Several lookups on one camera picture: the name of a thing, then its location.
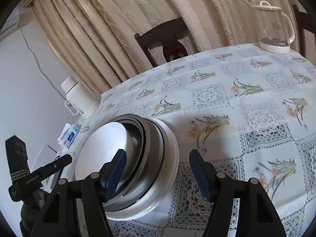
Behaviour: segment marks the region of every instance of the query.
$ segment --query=glass kettle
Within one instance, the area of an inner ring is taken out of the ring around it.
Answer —
[[[262,49],[286,54],[290,52],[290,44],[295,39],[295,32],[290,18],[282,12],[280,7],[271,6],[266,1],[260,5],[252,5],[257,22],[257,36]],[[290,36],[285,27],[284,19],[290,27]]]

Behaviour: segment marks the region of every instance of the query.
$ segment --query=kettle handle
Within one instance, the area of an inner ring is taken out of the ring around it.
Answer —
[[[71,113],[72,115],[74,115],[74,116],[77,115],[77,114],[79,113],[79,111],[76,110],[76,108],[75,108],[75,110],[77,111],[77,113],[74,114],[74,113],[70,110],[70,108],[67,107],[66,102],[69,102],[69,100],[66,100],[66,101],[65,101],[65,107],[70,111],[70,113]]]
[[[290,26],[290,44],[291,44],[295,39],[294,27],[293,27],[293,24],[292,24],[289,16],[286,15],[285,13],[282,13],[282,15],[285,16],[285,18],[287,19],[289,26]]]

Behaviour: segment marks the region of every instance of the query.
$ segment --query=tissue pack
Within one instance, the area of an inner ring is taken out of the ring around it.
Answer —
[[[79,133],[79,130],[80,129],[76,125],[66,123],[61,135],[57,139],[58,144],[66,149],[69,149],[70,145]]]

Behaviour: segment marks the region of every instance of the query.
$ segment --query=curtain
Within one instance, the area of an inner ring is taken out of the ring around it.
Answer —
[[[134,38],[182,17],[188,31],[179,41],[188,54],[257,42],[250,4],[261,0],[25,0],[54,52],[96,93],[151,69]],[[294,22],[288,0],[266,0]],[[297,40],[291,48],[297,50]],[[150,47],[165,63],[159,42]]]

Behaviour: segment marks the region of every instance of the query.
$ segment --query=table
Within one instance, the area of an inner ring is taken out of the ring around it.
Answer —
[[[257,177],[288,236],[301,236],[316,209],[316,67],[291,50],[268,53],[257,44],[201,52],[137,75],[102,94],[97,111],[79,119],[69,150],[74,179],[87,138],[111,118],[135,113],[164,121],[175,134],[180,164],[173,189],[145,217],[110,222],[114,236],[201,236],[212,205],[198,189],[189,152],[234,179]],[[229,235],[234,236],[235,199]]]

